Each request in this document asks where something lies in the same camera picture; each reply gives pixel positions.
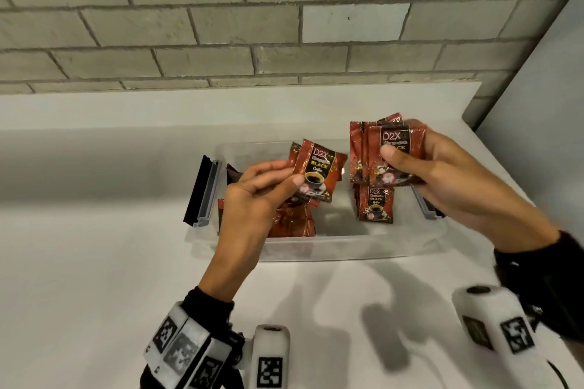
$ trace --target white wall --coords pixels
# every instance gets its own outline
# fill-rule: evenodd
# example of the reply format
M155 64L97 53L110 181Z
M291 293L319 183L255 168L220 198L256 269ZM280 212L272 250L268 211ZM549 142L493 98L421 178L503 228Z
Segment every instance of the white wall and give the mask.
M511 176L584 241L584 0L570 0L478 128Z

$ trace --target coffee cup image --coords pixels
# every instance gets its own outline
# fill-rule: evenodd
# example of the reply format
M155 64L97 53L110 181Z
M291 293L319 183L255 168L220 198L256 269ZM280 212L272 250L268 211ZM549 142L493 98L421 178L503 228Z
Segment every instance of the coffee cup image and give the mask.
M381 217L383 215L383 206L381 205L371 205L369 210L375 217Z
M321 189L321 186L325 181L325 178L318 172L307 172L304 175L304 178L306 179L306 183L308 184L310 189L313 190Z

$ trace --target left hand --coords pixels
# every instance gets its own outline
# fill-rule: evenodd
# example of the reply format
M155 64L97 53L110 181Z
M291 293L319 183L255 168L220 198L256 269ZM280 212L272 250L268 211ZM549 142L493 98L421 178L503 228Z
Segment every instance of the left hand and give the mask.
M199 289L231 301L256 267L276 209L304 183L287 160L258 163L227 186L219 242Z

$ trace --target motion capture device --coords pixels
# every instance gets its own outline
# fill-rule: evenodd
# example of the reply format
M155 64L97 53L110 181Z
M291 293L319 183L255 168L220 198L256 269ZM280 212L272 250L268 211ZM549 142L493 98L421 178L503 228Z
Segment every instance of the motion capture device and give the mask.
M522 389L558 387L514 293L481 284L455 290L452 302L479 360L497 376Z
M152 376L165 389L287 389L290 332L285 326L259 325L251 339L230 328L210 333L180 304L174 304L144 350Z

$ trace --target cable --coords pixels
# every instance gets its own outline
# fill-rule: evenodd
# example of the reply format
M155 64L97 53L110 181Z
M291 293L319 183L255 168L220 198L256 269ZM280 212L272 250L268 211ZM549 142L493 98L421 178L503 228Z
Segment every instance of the cable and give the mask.
M564 378L564 376L562 375L562 373L559 371L559 369L555 366L555 364L552 363L552 362L550 362L549 360L548 360L548 363L550 363L551 369L553 369L554 372L556 373L556 375L558 376L559 381L561 381L562 384L564 385L564 389L570 389L570 387L566 383L566 379Z

